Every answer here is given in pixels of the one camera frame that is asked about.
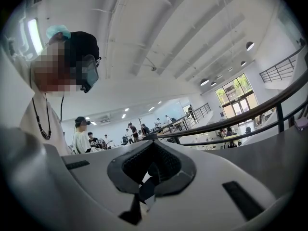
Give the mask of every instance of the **hair net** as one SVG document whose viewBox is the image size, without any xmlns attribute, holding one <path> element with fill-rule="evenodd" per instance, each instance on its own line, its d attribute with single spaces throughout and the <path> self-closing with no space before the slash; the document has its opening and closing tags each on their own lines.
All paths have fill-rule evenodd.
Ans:
<svg viewBox="0 0 308 231">
<path fill-rule="evenodd" d="M 54 25 L 47 28 L 46 35 L 49 39 L 53 37 L 56 33 L 62 32 L 63 36 L 67 37 L 68 39 L 71 38 L 71 33 L 68 31 L 66 26 L 64 25 Z"/>
</svg>

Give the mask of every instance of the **black cord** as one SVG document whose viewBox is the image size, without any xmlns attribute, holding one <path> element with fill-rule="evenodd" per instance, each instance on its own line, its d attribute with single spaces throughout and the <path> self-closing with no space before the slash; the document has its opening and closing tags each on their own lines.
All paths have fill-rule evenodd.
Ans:
<svg viewBox="0 0 308 231">
<path fill-rule="evenodd" d="M 30 68 L 30 88 L 32 89 L 31 68 Z M 46 93 L 45 93 L 45 99 L 46 99 L 46 109 L 47 109 L 48 126 L 49 126 L 48 134 L 43 130 L 42 125 L 40 124 L 39 116 L 38 116 L 37 109 L 36 109 L 36 107 L 35 107 L 34 99 L 33 99 L 33 98 L 32 98 L 32 103 L 33 103 L 35 115 L 36 115 L 36 117 L 37 117 L 37 122 L 38 122 L 38 127 L 39 127 L 39 130 L 40 130 L 40 133 L 42 134 L 42 136 L 43 136 L 46 140 L 50 140 L 50 137 L 51 137 L 51 129 L 50 129 L 50 121 L 49 121 L 48 103 L 47 103 L 47 96 L 46 96 Z"/>
<path fill-rule="evenodd" d="M 64 93 L 61 101 L 61 110 L 60 110 L 60 122 L 62 122 L 62 104 L 63 104 L 63 99 L 64 99 Z"/>
</svg>

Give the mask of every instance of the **necklace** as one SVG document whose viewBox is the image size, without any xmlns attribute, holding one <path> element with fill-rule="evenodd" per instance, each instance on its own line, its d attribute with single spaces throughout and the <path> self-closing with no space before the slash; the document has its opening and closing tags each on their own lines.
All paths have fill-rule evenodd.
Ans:
<svg viewBox="0 0 308 231">
<path fill-rule="evenodd" d="M 31 83 L 31 68 L 30 68 L 30 88 L 32 89 L 32 83 Z M 51 129 L 50 129 L 50 121 L 49 121 L 48 103 L 47 103 L 47 96 L 46 96 L 46 93 L 45 93 L 45 99 L 46 99 L 46 108 L 47 108 L 47 117 L 48 117 L 48 126 L 49 126 L 48 134 L 43 130 L 42 125 L 40 124 L 39 116 L 38 116 L 37 109 L 36 109 L 36 107 L 35 107 L 34 99 L 33 99 L 33 98 L 32 98 L 32 103 L 33 103 L 35 115 L 36 115 L 36 117 L 37 117 L 37 122 L 38 122 L 38 127 L 39 127 L 39 130 L 40 130 L 40 133 L 42 134 L 42 136 L 43 136 L 46 140 L 49 140 L 50 137 L 51 137 Z"/>
</svg>

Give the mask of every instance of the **wire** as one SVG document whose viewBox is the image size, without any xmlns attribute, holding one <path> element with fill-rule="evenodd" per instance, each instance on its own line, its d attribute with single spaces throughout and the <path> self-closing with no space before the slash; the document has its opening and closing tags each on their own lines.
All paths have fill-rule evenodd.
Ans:
<svg viewBox="0 0 308 231">
<path fill-rule="evenodd" d="M 62 105 L 63 105 L 63 100 L 64 100 L 64 93 L 61 101 L 61 108 L 60 108 L 60 123 L 62 123 Z"/>
</svg>

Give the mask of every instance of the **air conditioner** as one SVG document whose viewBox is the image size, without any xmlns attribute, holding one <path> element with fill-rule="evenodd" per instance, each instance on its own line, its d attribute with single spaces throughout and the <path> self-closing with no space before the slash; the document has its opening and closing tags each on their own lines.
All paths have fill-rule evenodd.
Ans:
<svg viewBox="0 0 308 231">
<path fill-rule="evenodd" d="M 104 116 L 102 116 L 99 120 L 101 125 L 107 125 L 110 123 L 110 114 L 106 114 Z"/>
</svg>

